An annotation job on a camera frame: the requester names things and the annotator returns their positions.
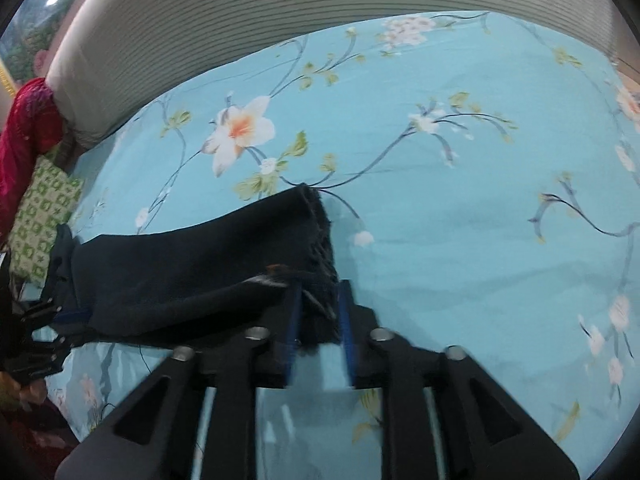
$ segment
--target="green patterned fabric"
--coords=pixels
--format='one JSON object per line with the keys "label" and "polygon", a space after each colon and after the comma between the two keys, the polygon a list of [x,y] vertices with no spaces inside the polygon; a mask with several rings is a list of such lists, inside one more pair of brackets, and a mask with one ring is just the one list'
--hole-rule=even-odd
{"label": "green patterned fabric", "polygon": [[81,191],[81,180],[69,178],[43,156],[38,159],[9,234],[12,272],[37,286],[44,284],[56,226],[69,220]]}

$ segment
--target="red cloth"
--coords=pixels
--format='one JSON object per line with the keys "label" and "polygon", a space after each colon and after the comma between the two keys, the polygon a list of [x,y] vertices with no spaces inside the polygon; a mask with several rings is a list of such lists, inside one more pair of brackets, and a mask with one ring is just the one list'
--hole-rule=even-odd
{"label": "red cloth", "polygon": [[[32,404],[30,412],[17,410],[2,414],[39,471],[45,478],[53,480],[60,463],[78,445],[58,409],[47,399],[41,406]],[[70,439],[60,437],[59,433],[68,434]]]}
{"label": "red cloth", "polygon": [[0,243],[14,225],[38,155],[62,140],[62,117],[43,78],[20,88],[0,135]]}

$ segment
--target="mattress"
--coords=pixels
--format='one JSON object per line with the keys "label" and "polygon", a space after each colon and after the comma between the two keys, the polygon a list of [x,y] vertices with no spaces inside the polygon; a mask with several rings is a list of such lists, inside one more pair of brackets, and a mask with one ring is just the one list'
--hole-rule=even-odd
{"label": "mattress", "polygon": [[[81,157],[70,225],[164,232],[306,182],[358,302],[416,346],[467,348],[587,478],[640,400],[639,132],[606,56],[560,32],[485,11],[351,23],[145,105]],[[86,345],[50,396],[83,439],[165,355]],[[260,478],[377,479],[379,420],[339,346],[300,356],[258,397]]]}

